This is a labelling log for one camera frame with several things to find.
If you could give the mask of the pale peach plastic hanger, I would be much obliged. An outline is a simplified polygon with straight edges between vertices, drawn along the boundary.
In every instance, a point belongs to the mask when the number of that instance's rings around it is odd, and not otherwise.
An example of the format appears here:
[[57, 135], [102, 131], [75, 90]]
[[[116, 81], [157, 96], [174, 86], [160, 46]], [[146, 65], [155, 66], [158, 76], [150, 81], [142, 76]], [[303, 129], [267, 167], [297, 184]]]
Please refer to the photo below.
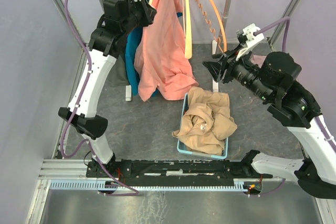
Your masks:
[[191, 25], [191, 11], [190, 0], [182, 0], [183, 5], [183, 30], [185, 38], [185, 58], [192, 57], [192, 25]]

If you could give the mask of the pink t shirt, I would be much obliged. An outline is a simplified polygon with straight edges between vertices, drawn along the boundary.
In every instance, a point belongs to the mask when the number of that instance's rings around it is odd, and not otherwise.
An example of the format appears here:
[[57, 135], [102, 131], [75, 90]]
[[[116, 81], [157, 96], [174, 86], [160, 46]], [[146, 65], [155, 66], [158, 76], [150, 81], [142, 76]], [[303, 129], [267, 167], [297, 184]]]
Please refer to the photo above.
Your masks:
[[181, 0], [153, 0], [153, 24], [143, 28], [134, 67], [140, 76], [138, 94], [147, 101], [155, 91], [166, 100], [181, 100], [198, 86], [192, 66], [185, 58], [184, 31], [178, 13]]

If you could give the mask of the orange plastic hanger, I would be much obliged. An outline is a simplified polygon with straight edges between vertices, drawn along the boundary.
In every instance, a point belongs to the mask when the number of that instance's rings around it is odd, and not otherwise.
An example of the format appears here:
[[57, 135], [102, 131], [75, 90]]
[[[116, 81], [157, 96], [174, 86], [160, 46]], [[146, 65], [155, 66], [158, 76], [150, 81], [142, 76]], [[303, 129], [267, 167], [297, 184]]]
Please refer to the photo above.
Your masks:
[[208, 7], [204, 6], [201, 0], [194, 1], [209, 28], [209, 32], [212, 34], [215, 42], [217, 42], [217, 48], [220, 50], [220, 52], [225, 52], [227, 50], [227, 38], [224, 22], [222, 21], [222, 16], [219, 13], [215, 1], [207, 0], [209, 4]]

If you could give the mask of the beige t shirt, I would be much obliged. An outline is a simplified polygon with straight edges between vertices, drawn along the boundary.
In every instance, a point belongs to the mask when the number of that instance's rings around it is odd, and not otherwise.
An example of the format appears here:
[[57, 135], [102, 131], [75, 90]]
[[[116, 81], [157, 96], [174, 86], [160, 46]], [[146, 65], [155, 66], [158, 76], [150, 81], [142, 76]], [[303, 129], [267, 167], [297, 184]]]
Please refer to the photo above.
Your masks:
[[225, 140], [237, 130], [230, 115], [229, 95], [192, 87], [187, 105], [180, 128], [172, 136], [193, 151], [222, 155]]

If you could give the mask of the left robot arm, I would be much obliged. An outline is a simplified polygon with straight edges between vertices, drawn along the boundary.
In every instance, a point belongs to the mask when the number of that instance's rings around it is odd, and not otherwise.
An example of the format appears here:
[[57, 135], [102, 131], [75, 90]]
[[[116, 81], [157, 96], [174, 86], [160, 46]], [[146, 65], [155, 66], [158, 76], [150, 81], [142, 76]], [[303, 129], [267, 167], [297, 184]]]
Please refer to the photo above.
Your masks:
[[97, 114], [97, 105], [110, 70], [125, 50], [128, 35], [154, 21], [156, 9], [147, 0], [103, 0], [103, 14], [91, 33], [89, 59], [75, 95], [58, 115], [80, 133], [93, 150], [98, 171], [105, 177], [116, 171], [114, 153], [106, 138], [108, 120]]

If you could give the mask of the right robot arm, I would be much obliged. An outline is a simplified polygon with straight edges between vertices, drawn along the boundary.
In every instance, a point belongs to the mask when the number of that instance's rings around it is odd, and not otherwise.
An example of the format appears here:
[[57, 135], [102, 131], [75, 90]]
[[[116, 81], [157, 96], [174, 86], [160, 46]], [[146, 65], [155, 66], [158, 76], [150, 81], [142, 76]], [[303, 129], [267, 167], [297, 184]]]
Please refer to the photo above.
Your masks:
[[239, 57], [239, 52], [213, 55], [203, 66], [216, 82], [236, 80], [260, 98], [308, 154], [303, 159], [288, 159], [251, 150], [241, 161], [241, 172], [246, 177], [280, 177], [315, 198], [335, 199], [335, 140], [316, 99], [296, 80], [301, 66], [281, 51], [269, 53], [261, 66], [251, 63], [249, 54]]

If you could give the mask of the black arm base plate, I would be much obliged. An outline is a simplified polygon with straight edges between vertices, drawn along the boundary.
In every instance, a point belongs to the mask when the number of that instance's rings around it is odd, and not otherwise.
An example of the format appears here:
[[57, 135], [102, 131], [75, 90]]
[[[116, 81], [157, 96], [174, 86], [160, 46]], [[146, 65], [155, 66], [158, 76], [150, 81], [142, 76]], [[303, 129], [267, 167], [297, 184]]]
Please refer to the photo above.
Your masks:
[[104, 166], [128, 186], [231, 186], [234, 179], [272, 178], [261, 175], [246, 161], [227, 160], [129, 160], [112, 161]]

